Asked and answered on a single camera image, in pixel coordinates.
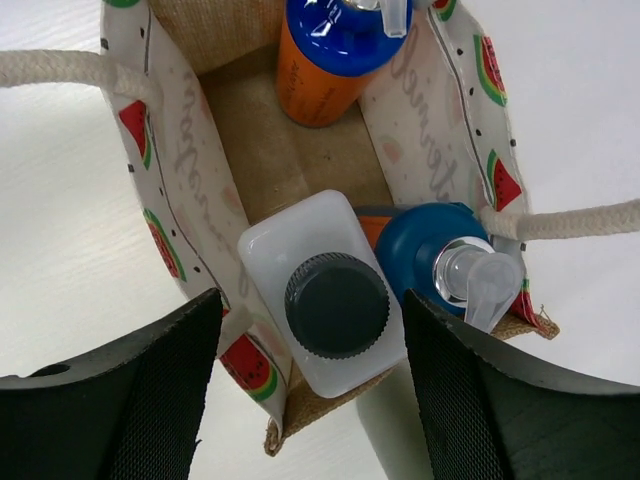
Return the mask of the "watermelon print canvas bag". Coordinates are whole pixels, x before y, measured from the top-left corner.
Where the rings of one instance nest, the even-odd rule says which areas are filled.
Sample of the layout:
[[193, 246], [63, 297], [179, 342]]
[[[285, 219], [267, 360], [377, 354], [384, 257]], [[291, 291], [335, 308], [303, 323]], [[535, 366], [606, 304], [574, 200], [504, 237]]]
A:
[[144, 214], [188, 296], [215, 287], [250, 311], [246, 339], [278, 368], [258, 404], [265, 452], [351, 400], [323, 400], [269, 323], [235, 249], [240, 234], [298, 200], [342, 190], [357, 204], [459, 201], [500, 250], [530, 240], [639, 228], [637, 200], [534, 214], [486, 25], [461, 1], [417, 5], [407, 43], [343, 120], [295, 126], [273, 90], [279, 1], [107, 1], [101, 49], [1, 55], [5, 88], [76, 83], [102, 90], [115, 115]]

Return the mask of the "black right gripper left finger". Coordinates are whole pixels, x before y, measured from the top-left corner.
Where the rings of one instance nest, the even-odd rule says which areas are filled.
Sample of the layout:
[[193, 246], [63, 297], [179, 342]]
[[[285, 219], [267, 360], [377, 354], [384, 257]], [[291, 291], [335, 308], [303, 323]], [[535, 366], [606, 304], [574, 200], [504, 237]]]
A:
[[2, 478], [188, 478], [221, 323], [210, 289], [85, 354], [2, 377]]

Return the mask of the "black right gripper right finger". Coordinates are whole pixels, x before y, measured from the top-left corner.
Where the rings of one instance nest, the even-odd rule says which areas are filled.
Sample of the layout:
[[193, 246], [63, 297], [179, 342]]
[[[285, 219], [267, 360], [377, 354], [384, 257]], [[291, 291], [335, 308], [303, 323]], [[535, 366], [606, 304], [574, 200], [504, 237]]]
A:
[[413, 291], [402, 315], [435, 478], [638, 478], [638, 387], [541, 360]]

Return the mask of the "white bottle dark cap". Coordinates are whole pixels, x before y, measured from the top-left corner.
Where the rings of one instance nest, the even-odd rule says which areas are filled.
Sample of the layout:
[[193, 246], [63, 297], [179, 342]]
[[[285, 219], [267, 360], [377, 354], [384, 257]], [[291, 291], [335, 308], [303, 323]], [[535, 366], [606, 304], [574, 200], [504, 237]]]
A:
[[400, 305], [342, 193], [278, 212], [246, 230], [237, 249], [317, 395], [339, 397], [405, 358]]

